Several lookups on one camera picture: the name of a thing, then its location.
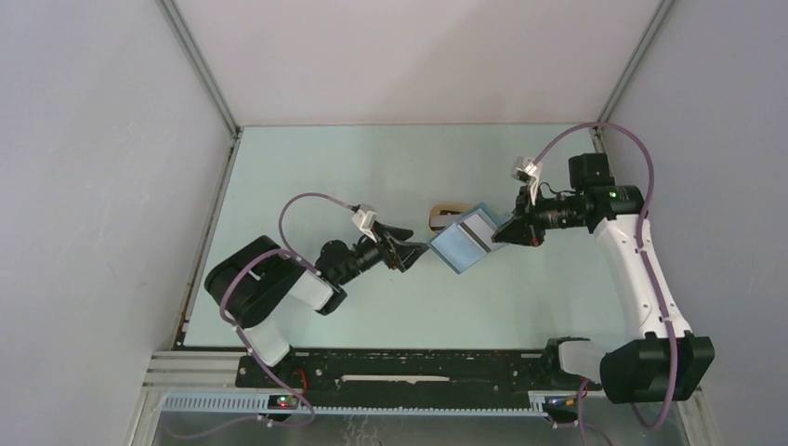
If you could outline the grey striped card in tray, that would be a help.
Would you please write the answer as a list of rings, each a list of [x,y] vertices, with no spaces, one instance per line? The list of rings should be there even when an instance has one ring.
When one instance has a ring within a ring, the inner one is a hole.
[[[443,231],[445,228],[451,226],[456,220],[462,217],[463,214],[436,214],[431,215],[428,221],[429,228],[434,233],[439,233]]]

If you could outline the aluminium frame rail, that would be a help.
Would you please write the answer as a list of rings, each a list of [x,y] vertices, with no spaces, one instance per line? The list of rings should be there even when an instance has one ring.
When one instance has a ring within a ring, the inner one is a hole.
[[[234,391],[240,351],[155,351],[143,391]]]

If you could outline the oval wooden tray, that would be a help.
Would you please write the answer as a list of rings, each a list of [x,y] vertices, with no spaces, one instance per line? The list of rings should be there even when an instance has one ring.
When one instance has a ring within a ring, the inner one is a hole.
[[[451,203],[451,202],[440,202],[433,205],[428,213],[428,221],[431,215],[436,214],[460,214],[463,215],[467,212],[471,211],[475,207],[474,204],[467,204],[467,203]]]

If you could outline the white striped credit card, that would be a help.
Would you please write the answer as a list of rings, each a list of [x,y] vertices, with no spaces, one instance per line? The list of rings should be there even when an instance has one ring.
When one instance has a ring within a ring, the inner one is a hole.
[[[497,230],[496,223],[482,209],[468,213],[459,222],[462,232],[482,251],[490,253],[500,248],[493,240]]]

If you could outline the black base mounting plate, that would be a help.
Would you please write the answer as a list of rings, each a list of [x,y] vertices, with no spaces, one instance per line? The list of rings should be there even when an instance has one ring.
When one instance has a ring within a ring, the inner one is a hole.
[[[573,399],[581,379],[540,349],[294,348],[266,374],[240,358],[238,388],[303,390],[315,408],[528,410]]]

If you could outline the blue leather card holder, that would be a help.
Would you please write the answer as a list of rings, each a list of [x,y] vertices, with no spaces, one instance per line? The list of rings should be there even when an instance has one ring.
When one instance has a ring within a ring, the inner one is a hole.
[[[480,262],[486,255],[503,249],[506,244],[498,243],[500,248],[487,253],[479,249],[460,229],[459,222],[468,213],[477,209],[484,210],[499,228],[505,220],[497,215],[486,203],[478,203],[475,207],[456,220],[451,226],[436,234],[428,243],[434,252],[453,272],[462,274]]]

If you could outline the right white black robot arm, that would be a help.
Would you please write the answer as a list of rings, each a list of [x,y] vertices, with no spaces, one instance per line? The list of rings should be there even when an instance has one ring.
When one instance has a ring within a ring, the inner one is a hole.
[[[568,161],[571,192],[544,196],[542,166],[519,157],[513,178],[522,182],[497,243],[538,247],[548,230],[585,227],[601,248],[624,315],[624,344],[606,352],[588,338],[548,341],[540,374],[553,388],[576,376],[601,385],[613,403],[687,400],[715,358],[707,336],[695,335],[667,287],[653,250],[645,200],[636,186],[618,185],[602,153]]]

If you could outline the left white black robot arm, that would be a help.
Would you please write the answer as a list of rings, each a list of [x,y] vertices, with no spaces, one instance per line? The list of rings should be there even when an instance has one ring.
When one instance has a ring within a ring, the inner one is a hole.
[[[292,379],[294,363],[287,357],[291,345],[272,319],[274,310],[290,299],[321,315],[332,313],[347,298],[344,286],[367,270],[377,265],[409,270],[428,250],[413,236],[412,230],[375,223],[372,234],[354,244],[325,243],[309,263],[263,235],[213,267],[204,289],[249,353],[259,357],[258,375],[282,387]]]

